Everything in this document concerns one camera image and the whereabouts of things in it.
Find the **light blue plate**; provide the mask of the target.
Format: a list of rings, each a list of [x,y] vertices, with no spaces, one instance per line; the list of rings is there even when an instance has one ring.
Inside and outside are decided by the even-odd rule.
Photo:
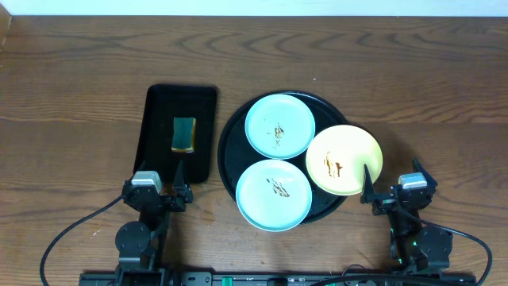
[[[236,186],[237,207],[254,227],[283,232],[309,214],[312,190],[304,173],[284,160],[262,160],[249,166]]]
[[[245,135],[261,155],[277,160],[296,157],[314,139],[316,123],[310,108],[292,95],[275,94],[256,101],[249,109]]]

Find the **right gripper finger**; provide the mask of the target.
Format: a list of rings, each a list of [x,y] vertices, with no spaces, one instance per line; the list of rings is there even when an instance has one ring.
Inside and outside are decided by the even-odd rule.
[[[414,172],[420,172],[424,176],[429,187],[437,186],[437,181],[423,168],[417,157],[412,160],[412,167]]]
[[[375,189],[371,180],[368,166],[364,165],[364,182],[360,202],[362,204],[373,203],[375,200]]]

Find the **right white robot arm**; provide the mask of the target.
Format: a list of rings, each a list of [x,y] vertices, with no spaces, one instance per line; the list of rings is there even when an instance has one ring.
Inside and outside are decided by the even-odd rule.
[[[437,181],[412,161],[413,172],[401,175],[389,192],[375,191],[371,174],[364,166],[362,204],[372,205],[372,214],[386,215],[391,227],[390,255],[405,274],[437,274],[450,266],[452,234],[419,221],[419,211],[431,202]]]

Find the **green yellow sponge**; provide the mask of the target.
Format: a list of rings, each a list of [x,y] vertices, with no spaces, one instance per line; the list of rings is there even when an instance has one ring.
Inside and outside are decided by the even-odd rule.
[[[194,151],[195,129],[195,118],[174,118],[171,151],[174,153],[192,153]]]

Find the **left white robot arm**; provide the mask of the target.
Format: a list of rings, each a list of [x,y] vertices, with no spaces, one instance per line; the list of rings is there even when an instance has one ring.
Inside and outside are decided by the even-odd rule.
[[[172,190],[162,195],[162,181],[155,171],[138,171],[124,182],[124,203],[140,213],[138,220],[127,222],[116,234],[119,251],[114,285],[179,285],[179,274],[162,262],[172,212],[184,212],[193,201],[185,165],[178,163]]]

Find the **yellow plate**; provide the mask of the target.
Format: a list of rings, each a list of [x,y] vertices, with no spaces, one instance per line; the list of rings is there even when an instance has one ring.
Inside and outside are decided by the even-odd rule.
[[[351,125],[331,126],[311,141],[306,151],[306,170],[312,181],[333,195],[355,195],[363,190],[364,169],[376,181],[383,167],[377,140],[365,129]]]

